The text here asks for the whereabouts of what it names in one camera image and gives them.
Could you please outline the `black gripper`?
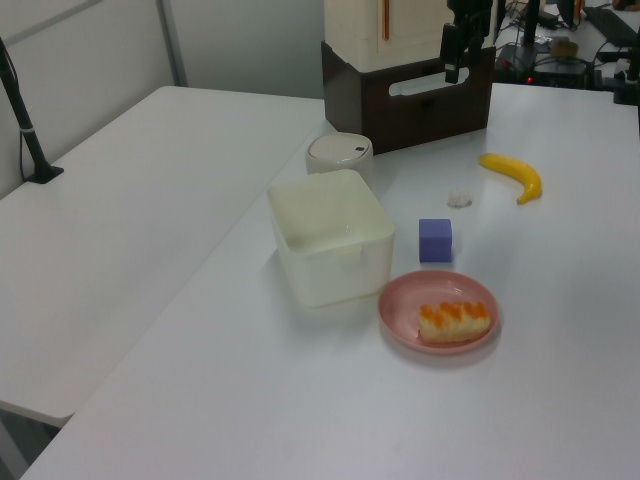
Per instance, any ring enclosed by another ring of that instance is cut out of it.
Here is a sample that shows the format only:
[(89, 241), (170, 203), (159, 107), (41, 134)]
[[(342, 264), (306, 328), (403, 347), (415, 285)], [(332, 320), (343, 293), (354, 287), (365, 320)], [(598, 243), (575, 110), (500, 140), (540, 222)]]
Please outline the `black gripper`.
[(447, 7), (454, 14), (453, 24), (443, 26), (440, 60), (444, 66), (445, 81), (457, 83), (459, 79), (461, 33), (468, 36), (470, 56), (479, 56), (486, 36), (490, 33), (492, 0), (448, 0)]

